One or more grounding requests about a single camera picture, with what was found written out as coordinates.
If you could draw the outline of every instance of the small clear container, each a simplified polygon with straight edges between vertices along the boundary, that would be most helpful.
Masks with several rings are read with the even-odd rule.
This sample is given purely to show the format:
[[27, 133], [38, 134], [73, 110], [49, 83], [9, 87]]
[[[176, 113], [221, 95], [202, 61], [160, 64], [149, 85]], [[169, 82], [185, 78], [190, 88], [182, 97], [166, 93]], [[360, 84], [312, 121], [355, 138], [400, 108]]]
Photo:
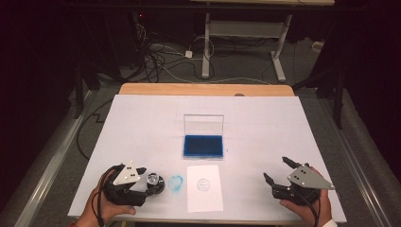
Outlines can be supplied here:
[[185, 114], [184, 158], [223, 158], [224, 115]]

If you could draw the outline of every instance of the desk leg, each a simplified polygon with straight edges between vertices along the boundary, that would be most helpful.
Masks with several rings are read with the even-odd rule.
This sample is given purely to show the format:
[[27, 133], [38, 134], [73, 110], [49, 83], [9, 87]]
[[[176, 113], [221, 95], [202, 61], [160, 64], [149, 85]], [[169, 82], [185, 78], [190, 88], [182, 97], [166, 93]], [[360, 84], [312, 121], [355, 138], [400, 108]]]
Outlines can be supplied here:
[[209, 53], [209, 38], [210, 38], [210, 13], [206, 13], [206, 20], [204, 23], [204, 50], [203, 50], [203, 61], [201, 66], [201, 77], [204, 79], [209, 78], [209, 64], [210, 64], [210, 53]]
[[280, 37], [278, 40], [278, 46], [276, 51], [271, 51], [271, 59], [273, 61], [274, 69], [276, 71], [277, 78], [280, 82], [286, 81], [286, 76], [284, 75], [283, 67], [281, 66], [279, 57], [281, 50], [283, 49], [284, 41], [286, 40], [287, 32], [289, 29], [289, 23], [291, 22], [292, 15], [288, 15], [286, 17], [286, 21], [284, 22], [283, 28], [280, 33]]

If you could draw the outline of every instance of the cable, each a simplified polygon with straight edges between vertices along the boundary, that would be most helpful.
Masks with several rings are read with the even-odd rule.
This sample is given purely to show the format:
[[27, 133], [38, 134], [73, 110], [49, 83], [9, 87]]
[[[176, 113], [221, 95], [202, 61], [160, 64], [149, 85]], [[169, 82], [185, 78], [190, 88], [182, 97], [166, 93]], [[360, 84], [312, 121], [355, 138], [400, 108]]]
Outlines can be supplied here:
[[[112, 170], [114, 170], [114, 166], [110, 167], [109, 169], [107, 169], [107, 171], [105, 173], [103, 173], [103, 175], [101, 176], [98, 191], [92, 197], [92, 211], [94, 212], [94, 215], [97, 219], [97, 223], [99, 226], [104, 226], [104, 219], [101, 216], [101, 194], [103, 193], [103, 184], [106, 180], [107, 175], [109, 175], [109, 173]], [[97, 212], [95, 211], [95, 207], [94, 207], [94, 201], [95, 201], [96, 196], [97, 196]]]
[[172, 48], [172, 47], [166, 46], [166, 45], [164, 45], [164, 44], [163, 44], [163, 45], [161, 45], [161, 44], [151, 44], [150, 46], [153, 46], [153, 45], [160, 45], [160, 46], [163, 47], [161, 50], [158, 50], [158, 51], [155, 51], [155, 52], [160, 52], [160, 51], [162, 51], [163, 49], [167, 48], [167, 49], [174, 50], [174, 53], [183, 56], [183, 54], [182, 54], [181, 52], [179, 52], [178, 50], [176, 50], [176, 49], [174, 49], [174, 48]]
[[104, 107], [106, 104], [108, 104], [109, 102], [112, 102], [112, 101], [113, 101], [113, 99], [110, 99], [110, 100], [106, 101], [105, 103], [101, 104], [99, 107], [97, 107], [88, 117], [86, 117], [86, 119], [82, 122], [82, 124], [80, 124], [80, 126], [79, 126], [79, 128], [78, 128], [78, 131], [77, 131], [77, 138], [76, 138], [78, 151], [79, 151], [79, 153], [80, 153], [86, 160], [88, 160], [88, 161], [89, 161], [89, 157], [88, 157], [87, 155], [85, 155], [85, 153], [83, 152], [83, 150], [82, 150], [82, 148], [80, 147], [80, 144], [79, 144], [79, 134], [80, 134], [80, 131], [82, 130], [83, 126], [86, 124], [86, 122], [89, 120], [89, 118], [90, 118], [91, 116], [96, 115], [96, 112], [97, 112], [98, 110], [100, 110], [100, 108]]
[[317, 227], [318, 226], [318, 223], [319, 223], [319, 217], [320, 216], [318, 216], [318, 214], [316, 214], [316, 211], [315, 211], [315, 209], [313, 208], [313, 206], [309, 203], [309, 201], [307, 201], [306, 199], [305, 199], [305, 197], [301, 194], [301, 193], [299, 193], [299, 192], [297, 192], [296, 190], [293, 190], [293, 192], [294, 192], [294, 194], [296, 194], [298, 197], [300, 197], [304, 202], [305, 202], [305, 204], [307, 205], [307, 207], [309, 207], [309, 209], [310, 209], [310, 211], [312, 212], [312, 214], [313, 214], [313, 217], [315, 218], [315, 224], [313, 225], [314, 227]]
[[[215, 53], [215, 46], [213, 45], [212, 41], [210, 41], [209, 39], [206, 39], [206, 38], [203, 37], [203, 36], [199, 36], [198, 38], [196, 38], [196, 39], [192, 42], [192, 44], [194, 44], [195, 41], [197, 41], [197, 40], [199, 40], [199, 39], [204, 39], [204, 40], [208, 41], [208, 42], [212, 45], [212, 53], [210, 54], [209, 58], [212, 57], [213, 54]], [[189, 50], [189, 51], [191, 50], [192, 44], [189, 45], [189, 47], [188, 47], [188, 50]]]
[[168, 69], [164, 68], [164, 70], [166, 70], [166, 72], [168, 72], [168, 74], [169, 74], [171, 77], [175, 78], [176, 80], [179, 80], [179, 81], [182, 81], [182, 82], [187, 82], [187, 83], [207, 84], [207, 83], [219, 83], [219, 82], [230, 81], [230, 80], [237, 80], [237, 79], [245, 79], [245, 80], [252, 80], [252, 81], [257, 81], [257, 82], [260, 82], [260, 83], [264, 83], [264, 84], [271, 85], [270, 83], [265, 82], [265, 81], [263, 81], [263, 80], [259, 80], [259, 79], [250, 79], [250, 78], [233, 78], [233, 79], [220, 79], [220, 80], [207, 81], [207, 82], [195, 82], [195, 81], [191, 81], [191, 80], [186, 80], [186, 79], [177, 78], [177, 77], [176, 77], [174, 74], [172, 74]]
[[[153, 62], [153, 65], [154, 65], [154, 67], [148, 67], [148, 63], [146, 62], [146, 68], [145, 68], [145, 72], [146, 72], [146, 74], [147, 74], [147, 80], [148, 80], [148, 82], [151, 82], [151, 80], [153, 79], [153, 78], [156, 78], [156, 83], [159, 81], [159, 75], [160, 75], [160, 73], [163, 71], [163, 67], [161, 67], [161, 66], [163, 66], [164, 64], [165, 64], [165, 61], [166, 61], [166, 59], [165, 59], [165, 57], [163, 57], [162, 55], [159, 55], [159, 54], [154, 54], [154, 55], [156, 55], [156, 57], [157, 58], [155, 58], [151, 53], [149, 53], [148, 55], [147, 55], [147, 59], [145, 59], [145, 61], [150, 61], [150, 62]], [[156, 75], [155, 76], [152, 76], [151, 74], [154, 72], [154, 71], [156, 71]]]
[[214, 44], [215, 44], [215, 49], [218, 49], [218, 48], [232, 48], [233, 50], [231, 51], [231, 53], [229, 53], [229, 54], [226, 54], [226, 55], [217, 55], [216, 54], [216, 52], [217, 51], [215, 51], [215, 56], [217, 56], [217, 57], [228, 57], [228, 56], [231, 56], [231, 55], [233, 55], [238, 49], [247, 49], [247, 48], [251, 48], [251, 47], [259, 47], [259, 46], [262, 46], [263, 44], [265, 44], [269, 39], [267, 39], [267, 38], [259, 38], [259, 39], [257, 39], [256, 40], [256, 44], [244, 44], [243, 42], [249, 42], [249, 41], [254, 41], [254, 39], [252, 39], [252, 40], [244, 40], [244, 39], [242, 39], [242, 40], [244, 40], [243, 42], [240, 42], [240, 41], [236, 41], [234, 38], [229, 38], [229, 39], [224, 39], [224, 38], [222, 38], [222, 37], [219, 37], [219, 36], [211, 36], [211, 38], [215, 38], [215, 39], [218, 39], [218, 40], [222, 40], [222, 41], [224, 41], [224, 42], [229, 42], [232, 46], [228, 46], [228, 45], [219, 45], [219, 44], [217, 44], [217, 42], [216, 41], [213, 41], [214, 42]]
[[318, 195], [318, 193], [316, 193], [315, 190], [313, 190], [313, 193], [315, 193], [316, 197], [318, 198], [318, 202], [319, 202], [319, 210], [318, 210], [318, 222], [319, 222], [319, 217], [321, 216], [321, 197], [320, 195]]
[[142, 43], [139, 46], [135, 47], [136, 51], [139, 51], [142, 48], [142, 46], [144, 46], [144, 44], [145, 44], [145, 42], [146, 42], [146, 40], [148, 38], [147, 38], [147, 31], [145, 30], [145, 28], [143, 26], [139, 25], [139, 24], [136, 24], [136, 25], [142, 28], [140, 33], [139, 33], [139, 37], [137, 38], [138, 41], [142, 40]]
[[275, 60], [273, 60], [272, 63], [262, 71], [262, 79], [265, 78], [265, 77], [263, 76], [263, 74], [264, 74], [266, 71], [268, 71], [272, 66], [274, 66], [274, 63], [275, 63], [277, 60], [278, 60], [278, 58], [275, 59]]
[[139, 67], [133, 73], [131, 73], [129, 76], [127, 76], [125, 79], [130, 80], [130, 79], [133, 79], [133, 78], [139, 76], [142, 72], [144, 72], [144, 69], [145, 69], [145, 65], [143, 63], [141, 63], [139, 65]]

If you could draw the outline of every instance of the white paper sheet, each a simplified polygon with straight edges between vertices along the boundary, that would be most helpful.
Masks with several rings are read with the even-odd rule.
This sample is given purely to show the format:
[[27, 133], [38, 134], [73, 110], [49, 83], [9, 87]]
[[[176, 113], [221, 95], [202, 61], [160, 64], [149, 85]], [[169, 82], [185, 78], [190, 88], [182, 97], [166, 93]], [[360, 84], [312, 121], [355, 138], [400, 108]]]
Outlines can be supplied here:
[[218, 166], [189, 166], [187, 168], [188, 212], [222, 211]]

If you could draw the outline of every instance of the human hand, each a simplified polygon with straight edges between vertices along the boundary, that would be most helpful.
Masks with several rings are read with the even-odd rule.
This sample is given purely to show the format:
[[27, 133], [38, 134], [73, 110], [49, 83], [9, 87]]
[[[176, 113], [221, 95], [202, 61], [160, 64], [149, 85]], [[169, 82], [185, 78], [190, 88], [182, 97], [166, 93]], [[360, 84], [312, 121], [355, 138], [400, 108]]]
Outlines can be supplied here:
[[318, 226], [322, 227], [325, 223], [332, 219], [331, 216], [331, 203], [328, 199], [328, 190], [321, 189], [320, 201], [315, 201], [312, 204], [312, 207], [315, 209], [316, 213], [319, 212], [319, 204], [320, 204], [320, 216], [319, 222], [315, 225], [315, 217], [313, 216], [312, 211], [308, 206], [299, 206], [291, 201], [281, 200], [280, 204], [285, 206], [288, 210], [297, 214], [304, 222], [306, 222], [309, 226]]
[[[106, 180], [115, 172], [115, 170], [109, 172], [106, 176]], [[88, 200], [86, 201], [85, 209], [82, 212], [82, 215], [76, 221], [77, 227], [97, 227], [97, 218], [95, 213], [97, 214], [97, 196], [98, 191], [101, 185], [101, 178], [97, 183], [97, 187], [92, 191], [91, 195], [89, 196]], [[100, 207], [101, 207], [101, 217], [103, 218], [104, 222], [110, 221], [114, 216], [129, 214], [135, 215], [136, 210], [132, 206], [129, 205], [115, 205], [108, 201], [103, 193], [101, 193], [101, 200], [100, 200]]]

